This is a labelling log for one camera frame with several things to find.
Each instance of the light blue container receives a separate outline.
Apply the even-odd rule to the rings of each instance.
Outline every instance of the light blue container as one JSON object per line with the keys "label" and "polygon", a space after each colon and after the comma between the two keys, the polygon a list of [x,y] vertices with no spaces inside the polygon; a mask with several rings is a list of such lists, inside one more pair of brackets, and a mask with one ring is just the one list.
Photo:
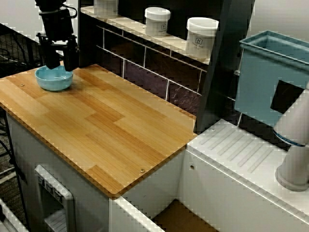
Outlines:
{"label": "light blue container", "polygon": [[305,88],[309,43],[265,31],[240,41],[244,48],[235,109],[269,126],[281,113],[270,108],[279,80]]}
{"label": "light blue container", "polygon": [[66,71],[63,65],[54,69],[43,66],[35,71],[35,77],[41,88],[49,91],[60,91],[72,84],[73,71]]}

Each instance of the wood grain surface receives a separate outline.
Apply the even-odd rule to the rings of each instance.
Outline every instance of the wood grain surface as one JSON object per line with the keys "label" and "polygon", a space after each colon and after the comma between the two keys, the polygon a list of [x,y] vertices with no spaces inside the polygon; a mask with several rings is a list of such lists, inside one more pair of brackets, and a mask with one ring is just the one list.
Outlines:
{"label": "wood grain surface", "polygon": [[60,92],[40,88],[34,73],[0,79],[0,106],[109,197],[196,137],[194,115],[98,65],[74,70]]}

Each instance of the jar lid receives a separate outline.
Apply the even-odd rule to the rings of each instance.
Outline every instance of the jar lid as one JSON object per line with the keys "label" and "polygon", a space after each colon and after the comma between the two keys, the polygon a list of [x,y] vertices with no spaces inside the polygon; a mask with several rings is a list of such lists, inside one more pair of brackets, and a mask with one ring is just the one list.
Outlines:
{"label": "jar lid", "polygon": [[160,7],[149,7],[145,10],[145,17],[152,20],[169,20],[170,11]]}
{"label": "jar lid", "polygon": [[187,21],[187,29],[195,34],[216,36],[219,21],[211,18],[193,17]]}

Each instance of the bowl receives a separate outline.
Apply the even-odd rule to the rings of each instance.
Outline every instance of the bowl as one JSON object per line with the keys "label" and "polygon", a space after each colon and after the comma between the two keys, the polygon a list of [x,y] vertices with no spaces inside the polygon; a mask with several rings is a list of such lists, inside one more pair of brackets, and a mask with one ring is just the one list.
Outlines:
{"label": "bowl", "polygon": [[60,91],[72,84],[73,71],[66,71],[63,65],[54,69],[43,66],[35,71],[35,77],[41,88],[49,91]]}

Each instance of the metal mesh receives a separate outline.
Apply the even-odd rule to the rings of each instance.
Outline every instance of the metal mesh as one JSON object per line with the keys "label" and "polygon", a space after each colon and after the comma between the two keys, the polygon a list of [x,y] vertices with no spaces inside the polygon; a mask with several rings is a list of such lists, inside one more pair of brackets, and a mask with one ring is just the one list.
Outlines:
{"label": "metal mesh", "polygon": [[42,64],[38,44],[0,24],[0,78]]}

